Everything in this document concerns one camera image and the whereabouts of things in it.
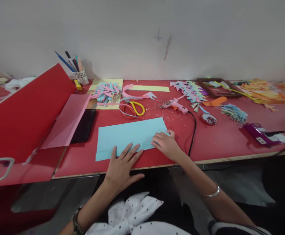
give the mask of silver bangle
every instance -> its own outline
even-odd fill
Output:
[[[219,185],[216,182],[215,182],[215,185],[218,188],[217,188],[217,191],[214,194],[211,194],[211,195],[202,195],[202,194],[200,194],[200,195],[203,196],[203,197],[215,197],[215,196],[217,196],[219,194],[219,192],[220,192],[220,187],[219,187]]]

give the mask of pink glue gun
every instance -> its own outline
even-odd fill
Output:
[[[180,105],[178,102],[177,102],[177,99],[174,98],[174,99],[171,99],[167,102],[165,102],[160,108],[169,108],[169,107],[173,107],[175,110],[179,110],[181,111],[183,114],[187,113],[188,112],[188,109],[185,108],[184,106]]]

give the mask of bracelet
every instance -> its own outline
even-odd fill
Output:
[[[219,192],[220,192],[220,187],[219,187],[219,185],[215,182],[215,185],[218,187],[217,188],[217,191],[214,193],[214,194],[211,194],[211,195],[202,195],[201,194],[201,196],[203,196],[203,197],[215,197],[215,196],[217,196],[218,194],[219,194]]]
[[[73,216],[73,226],[74,226],[74,235],[84,235],[85,233],[81,230],[79,224],[77,223],[77,216],[79,211],[82,209],[83,207],[79,207],[77,209],[77,211],[75,212],[74,216]]]

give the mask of yellow scissors handle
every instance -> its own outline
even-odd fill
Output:
[[[145,108],[144,108],[144,106],[142,106],[140,103],[137,103],[137,102],[135,102],[135,101],[131,101],[130,103],[132,104],[133,109],[134,109],[135,113],[136,113],[138,116],[144,115],[144,113],[145,113]],[[142,108],[142,113],[138,113],[138,112],[137,112],[136,107],[135,107],[135,104],[139,105],[139,106]]]

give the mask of blue paper sheet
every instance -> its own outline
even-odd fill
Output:
[[[163,118],[154,118],[114,126],[99,127],[96,162],[111,158],[113,147],[117,147],[119,156],[126,146],[140,144],[140,149],[154,148],[151,145],[152,137],[156,132],[166,133],[167,128]]]

